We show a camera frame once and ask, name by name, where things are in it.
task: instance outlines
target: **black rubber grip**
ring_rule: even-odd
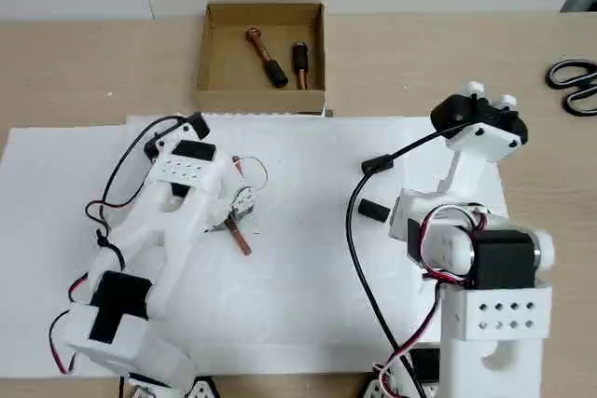
[[[295,72],[304,70],[309,72],[309,54],[307,44],[304,42],[296,42],[292,46],[292,63],[294,64]]]
[[[385,223],[385,220],[390,215],[390,209],[368,199],[361,199],[361,202],[358,204],[358,212],[380,223]]]
[[[385,172],[394,168],[394,161],[392,156],[384,154],[376,158],[370,158],[361,163],[361,171],[363,174],[369,174],[369,172]]]
[[[279,89],[288,84],[288,77],[276,60],[264,62],[263,68],[265,69],[265,73],[268,74],[268,78],[274,87]]]

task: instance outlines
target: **cable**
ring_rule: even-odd
[[[68,299],[71,301],[71,303],[75,303],[75,299],[73,298],[73,292],[75,291],[76,288],[79,287],[79,285],[83,281],[86,281],[88,277],[89,277],[89,272],[85,272],[83,275],[81,275],[79,278],[77,278],[75,281],[73,281],[73,283],[68,287]]]
[[[419,260],[421,261],[421,265],[427,271],[427,277],[435,279],[437,281],[445,281],[445,282],[451,283],[451,284],[462,285],[465,282],[464,278],[459,278],[459,277],[453,276],[451,274],[447,274],[447,273],[444,273],[444,272],[441,272],[438,270],[431,269],[431,267],[427,264],[427,262],[425,261],[425,259],[423,257],[423,246],[424,246],[425,238],[427,237],[427,232],[429,230],[429,227],[431,226],[431,223],[433,222],[433,220],[436,218],[437,214],[444,210],[456,210],[456,211],[462,213],[466,217],[466,219],[468,219],[468,222],[471,225],[471,230],[481,228],[481,226],[484,226],[484,221],[482,219],[483,215],[481,215],[481,217],[479,218],[479,221],[477,222],[473,213],[468,211],[464,207],[461,207],[461,206],[455,205],[455,204],[442,204],[442,205],[438,205],[436,208],[432,209],[425,216],[425,218],[421,222],[421,226],[419,227],[418,255],[419,255]]]
[[[70,300],[71,303],[75,303],[75,299],[73,298],[73,292],[75,291],[76,288],[78,288],[81,285],[81,283],[83,283],[87,279],[87,277],[88,277],[88,272],[85,272],[83,275],[81,275],[75,281],[73,281],[71,283],[71,285],[68,287],[68,299]],[[54,318],[54,320],[52,321],[52,323],[49,325],[49,329],[48,329],[49,351],[52,354],[52,358],[54,358],[54,363],[58,367],[58,370],[63,375],[70,375],[71,373],[73,373],[73,369],[75,368],[76,353],[73,354],[73,356],[71,356],[71,360],[68,363],[68,367],[64,367],[64,364],[62,363],[62,359],[60,358],[60,355],[58,354],[58,351],[56,350],[56,346],[54,345],[53,334],[54,334],[54,328],[56,327],[56,324],[60,321],[60,319],[62,317],[64,317],[66,314],[68,314],[69,311],[70,311],[70,309],[66,309],[63,312],[61,312],[58,316],[56,316]]]
[[[375,299],[375,295],[371,291],[371,288],[368,284],[367,278],[365,277],[365,273],[363,272],[363,268],[361,267],[361,263],[358,259],[358,254],[356,253],[356,249],[354,247],[353,214],[354,214],[354,205],[356,204],[356,199],[357,199],[358,195],[360,194],[360,192],[365,187],[365,184],[373,176],[373,174],[377,173],[378,170],[381,167],[383,167],[384,165],[386,165],[388,161],[396,160],[397,158],[404,156],[408,152],[418,148],[419,146],[421,146],[423,144],[426,144],[427,142],[430,142],[430,141],[436,139],[437,137],[441,137],[447,133],[451,133],[456,130],[462,130],[463,128],[466,128],[467,126],[474,125],[476,123],[479,123],[480,121],[490,119],[492,117],[497,117],[497,116],[500,116],[503,114],[504,115],[506,115],[506,114],[514,115],[517,113],[515,111],[509,111],[507,109],[503,109],[495,114],[492,114],[492,115],[489,115],[486,117],[482,117],[477,120],[466,121],[466,122],[460,123],[458,125],[454,125],[445,130],[438,130],[438,131],[432,132],[432,133],[424,136],[423,138],[421,138],[411,144],[407,144],[403,148],[395,151],[393,154],[387,155],[387,157],[381,157],[379,166],[372,167],[372,169],[370,171],[368,171],[368,173],[365,174],[361,178],[361,180],[354,188],[353,193],[348,200],[348,205],[346,207],[346,220],[345,220],[346,242],[348,244],[348,250],[350,252],[351,258],[353,259],[354,270],[356,271],[356,275],[358,276],[358,279],[360,280],[361,285],[363,286],[363,290],[365,291],[365,294],[367,295],[369,303],[371,304],[371,307],[373,308],[373,312],[375,313],[375,316],[377,317],[377,320],[380,323],[380,326],[382,327],[382,330],[385,333],[385,336],[388,339],[388,341],[390,342],[390,345],[392,346],[392,349],[394,351],[398,350],[400,346],[396,342],[396,338],[392,334],[392,330],[390,329],[385,318],[383,317],[382,311],[380,310],[377,300]],[[417,389],[419,396],[421,398],[426,398],[426,393],[423,390],[423,386],[415,377],[414,370],[412,369],[412,366],[410,365],[409,360],[405,356],[400,356],[399,359],[402,362],[402,364],[404,365],[404,368],[406,369],[410,378],[412,379],[412,382],[415,385],[415,388]]]
[[[118,398],[124,398],[124,377],[118,380]]]
[[[392,355],[388,359],[385,366],[380,370],[378,379],[382,386],[382,390],[384,393],[391,396],[392,398],[395,398],[395,397],[401,396],[401,395],[394,394],[387,387],[388,383],[386,382],[386,379],[389,379],[389,378],[387,378],[387,377],[389,377],[388,372],[390,371],[390,368],[392,368],[392,365],[394,364],[396,359],[399,359],[400,357],[404,356],[404,354],[407,351],[409,351],[417,343],[417,341],[423,336],[424,332],[429,327],[431,320],[433,319],[434,315],[437,312],[437,307],[439,306],[439,298],[440,298],[440,292],[441,292],[440,288],[441,288],[442,283],[443,283],[442,281],[438,281],[436,283],[436,292],[435,292],[435,298],[434,298],[433,305],[432,305],[431,309],[427,312],[427,315],[423,319],[423,322],[421,323],[421,325],[419,325],[419,328],[417,328],[417,330],[412,334],[412,336],[409,337],[409,339],[404,344],[402,344],[398,350],[396,350],[394,353],[392,353]]]

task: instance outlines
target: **black cable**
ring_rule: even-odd
[[[419,146],[436,139],[437,137],[454,132],[456,130],[461,130],[463,128],[466,128],[467,126],[474,125],[483,120],[487,120],[492,117],[500,116],[502,114],[515,115],[518,113],[515,111],[509,111],[507,109],[503,109],[495,114],[491,114],[489,116],[482,117],[477,120],[463,122],[458,125],[447,128],[445,130],[438,130],[438,131],[435,131],[435,132],[425,135],[421,139],[419,139],[411,144],[407,144],[406,146],[404,146],[403,148],[400,148],[393,154],[387,155],[385,158],[382,157],[379,162],[379,167],[378,168],[372,167],[372,169],[361,178],[359,183],[354,188],[353,194],[350,196],[350,199],[348,200],[348,206],[346,207],[346,221],[345,221],[346,242],[348,243],[348,250],[350,252],[351,258],[353,259],[354,270],[356,271],[356,275],[358,276],[358,279],[361,281],[361,285],[363,286],[363,289],[365,290],[365,294],[367,295],[369,303],[371,304],[371,307],[373,308],[373,312],[375,313],[375,316],[377,317],[377,320],[380,323],[380,326],[382,327],[382,330],[385,333],[385,336],[388,339],[388,341],[390,342],[390,345],[392,346],[392,349],[394,351],[398,350],[400,348],[400,345],[396,341],[396,338],[394,337],[392,330],[390,329],[387,321],[383,317],[382,310],[380,309],[380,306],[378,305],[377,300],[375,299],[375,295],[371,291],[371,287],[369,286],[367,278],[365,277],[365,273],[363,272],[363,268],[361,267],[361,263],[358,259],[358,255],[357,255],[356,249],[354,247],[353,213],[354,213],[354,205],[356,204],[356,199],[357,199],[359,193],[365,187],[365,184],[368,182],[368,180],[371,179],[373,174],[377,173],[378,170],[388,162],[388,160],[396,160],[397,158],[404,156],[405,154],[412,151],[413,149],[416,149]],[[404,365],[404,368],[407,371],[407,373],[409,374],[410,379],[412,380],[415,388],[417,389],[417,392],[419,393],[419,396],[421,398],[426,398],[426,393],[423,389],[423,386],[421,385],[419,380],[416,378],[414,370],[413,370],[412,366],[410,365],[408,358],[406,356],[402,355],[402,356],[400,356],[400,362],[402,363],[402,365]]]
[[[124,377],[118,381],[118,398],[124,398]]]

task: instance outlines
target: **black cylinder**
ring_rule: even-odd
[[[268,74],[268,78],[274,87],[279,89],[288,84],[288,77],[276,60],[264,62],[263,68],[265,69],[265,73]]]
[[[307,44],[304,42],[295,42],[292,46],[292,63],[294,64],[295,72],[298,72],[299,70],[309,72]]]
[[[390,209],[383,207],[377,202],[361,199],[361,202],[358,204],[358,212],[367,218],[374,219],[380,223],[385,223],[385,220],[388,219],[390,214]]]

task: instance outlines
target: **copper tube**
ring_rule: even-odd
[[[307,72],[300,69],[297,73],[298,78],[298,89],[307,90]]]
[[[246,240],[244,239],[241,230],[239,230],[239,227],[236,225],[236,221],[234,221],[234,219],[231,216],[229,216],[228,218],[226,218],[226,221],[224,221],[224,225],[226,225],[226,227],[228,228],[230,235],[232,235],[236,243],[239,245],[239,248],[241,248],[243,254],[250,255],[252,252],[251,246],[249,246],[249,243],[246,242]]]
[[[249,28],[246,31],[246,38],[253,44],[253,46],[255,46],[255,50],[257,50],[257,54],[262,61],[271,61],[270,53],[263,45],[263,42],[261,42],[261,30],[259,30],[257,27]]]

